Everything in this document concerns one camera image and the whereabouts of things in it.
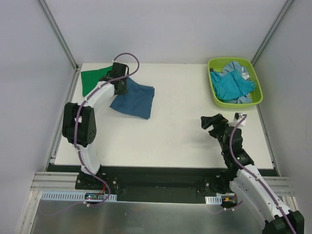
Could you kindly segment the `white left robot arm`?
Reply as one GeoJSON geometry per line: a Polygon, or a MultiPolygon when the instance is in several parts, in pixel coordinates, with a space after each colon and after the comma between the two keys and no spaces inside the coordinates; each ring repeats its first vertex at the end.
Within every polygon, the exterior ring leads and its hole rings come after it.
{"type": "Polygon", "coordinates": [[[111,97],[127,92],[128,75],[128,65],[113,62],[112,68],[100,77],[82,101],[64,106],[62,135],[73,145],[81,165],[76,189],[105,190],[107,187],[97,158],[96,110],[111,97]]]}

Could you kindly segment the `dark blue t shirt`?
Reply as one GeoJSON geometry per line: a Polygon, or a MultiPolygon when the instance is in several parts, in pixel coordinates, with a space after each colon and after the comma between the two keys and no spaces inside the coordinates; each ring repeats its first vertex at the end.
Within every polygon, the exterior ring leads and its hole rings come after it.
{"type": "Polygon", "coordinates": [[[154,95],[154,87],[141,85],[127,78],[127,93],[117,95],[110,108],[122,114],[149,119],[154,95]]]}

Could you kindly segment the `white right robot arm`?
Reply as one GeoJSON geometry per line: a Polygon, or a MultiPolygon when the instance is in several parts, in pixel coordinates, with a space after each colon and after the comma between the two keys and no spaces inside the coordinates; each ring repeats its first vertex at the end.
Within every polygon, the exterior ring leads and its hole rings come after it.
{"type": "Polygon", "coordinates": [[[305,220],[292,211],[269,187],[252,158],[243,149],[242,127],[247,115],[236,113],[229,122],[222,114],[201,117],[201,127],[217,139],[227,169],[210,182],[219,194],[233,192],[235,205],[245,204],[257,219],[264,234],[302,234],[305,220]]]}

